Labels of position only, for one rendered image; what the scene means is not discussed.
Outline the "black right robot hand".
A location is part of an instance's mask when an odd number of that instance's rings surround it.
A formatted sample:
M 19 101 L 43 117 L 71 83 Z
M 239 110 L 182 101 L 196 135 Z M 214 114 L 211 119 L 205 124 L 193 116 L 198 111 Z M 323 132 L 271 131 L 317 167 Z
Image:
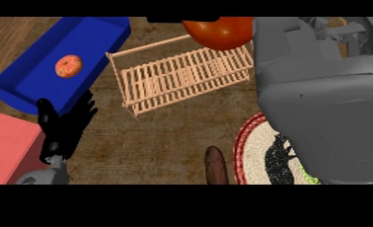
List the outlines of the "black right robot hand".
M 215 22 L 220 17 L 208 17 L 208 16 L 149 16 L 148 22 L 149 23 L 182 23 L 184 21 L 192 22 Z

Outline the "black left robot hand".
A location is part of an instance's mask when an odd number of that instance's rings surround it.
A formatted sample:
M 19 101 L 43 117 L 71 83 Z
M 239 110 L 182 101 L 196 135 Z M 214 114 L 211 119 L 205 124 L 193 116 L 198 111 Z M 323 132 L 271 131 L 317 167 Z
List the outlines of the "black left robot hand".
M 92 92 L 86 91 L 71 111 L 64 115 L 58 114 L 46 98 L 37 101 L 39 125 L 46 135 L 40 160 L 46 164 L 52 163 L 55 156 L 62 156 L 65 160 L 72 156 L 83 132 L 97 112 L 92 97 Z

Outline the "blue plastic tray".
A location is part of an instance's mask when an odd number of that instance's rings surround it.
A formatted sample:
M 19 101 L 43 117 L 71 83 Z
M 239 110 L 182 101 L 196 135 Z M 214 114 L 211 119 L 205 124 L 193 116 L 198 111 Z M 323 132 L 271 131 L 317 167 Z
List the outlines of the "blue plastic tray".
M 46 98 L 59 114 L 67 114 L 99 77 L 131 34 L 127 17 L 64 17 L 19 58 L 0 73 L 0 99 L 18 111 L 37 114 L 37 100 Z M 67 55 L 81 58 L 83 68 L 71 78 L 56 73 Z

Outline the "pink flat block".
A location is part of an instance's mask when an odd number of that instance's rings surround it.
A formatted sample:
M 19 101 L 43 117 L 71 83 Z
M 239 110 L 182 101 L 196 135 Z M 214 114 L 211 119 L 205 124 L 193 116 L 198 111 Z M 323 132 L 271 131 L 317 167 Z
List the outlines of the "pink flat block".
M 0 113 L 0 185 L 47 165 L 40 161 L 46 135 L 40 126 Z

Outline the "brown sweet potato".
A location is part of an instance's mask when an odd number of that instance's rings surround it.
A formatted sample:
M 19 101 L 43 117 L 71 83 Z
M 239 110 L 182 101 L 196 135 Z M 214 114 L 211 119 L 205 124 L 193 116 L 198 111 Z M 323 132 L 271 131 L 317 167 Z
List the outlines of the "brown sweet potato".
M 210 185 L 227 185 L 227 168 L 223 153 L 215 146 L 210 146 L 204 157 L 205 178 Z

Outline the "round red-rimmed placemat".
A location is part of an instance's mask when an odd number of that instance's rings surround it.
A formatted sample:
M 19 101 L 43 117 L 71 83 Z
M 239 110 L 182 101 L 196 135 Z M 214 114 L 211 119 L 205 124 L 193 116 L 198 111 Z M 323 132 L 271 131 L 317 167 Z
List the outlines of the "round red-rimmed placemat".
M 266 154 L 277 141 L 263 113 L 257 113 L 243 123 L 233 144 L 233 173 L 238 185 L 270 185 Z

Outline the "wooden tiered shelf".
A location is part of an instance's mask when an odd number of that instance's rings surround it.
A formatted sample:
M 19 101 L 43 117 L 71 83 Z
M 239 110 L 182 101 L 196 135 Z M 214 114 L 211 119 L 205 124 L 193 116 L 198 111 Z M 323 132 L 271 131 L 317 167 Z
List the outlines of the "wooden tiered shelf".
M 223 51 L 204 47 L 128 69 L 117 69 L 118 57 L 187 38 L 190 35 L 183 35 L 106 53 L 123 97 L 123 108 L 133 117 L 251 80 L 255 68 L 246 45 Z

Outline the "orange red apple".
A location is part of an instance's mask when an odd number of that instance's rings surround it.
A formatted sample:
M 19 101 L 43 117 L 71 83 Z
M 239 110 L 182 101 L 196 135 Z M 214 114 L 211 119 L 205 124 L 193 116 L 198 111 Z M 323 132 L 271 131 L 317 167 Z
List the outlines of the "orange red apple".
M 83 68 L 81 58 L 77 55 L 67 55 L 56 63 L 56 74 L 62 78 L 74 77 Z

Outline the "red tomato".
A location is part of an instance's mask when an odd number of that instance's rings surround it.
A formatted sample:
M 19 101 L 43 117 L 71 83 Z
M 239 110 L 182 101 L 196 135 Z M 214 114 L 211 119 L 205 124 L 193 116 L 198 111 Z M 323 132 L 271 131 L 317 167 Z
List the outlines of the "red tomato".
M 252 17 L 220 17 L 215 22 L 183 21 L 190 37 L 214 50 L 229 50 L 254 38 Z

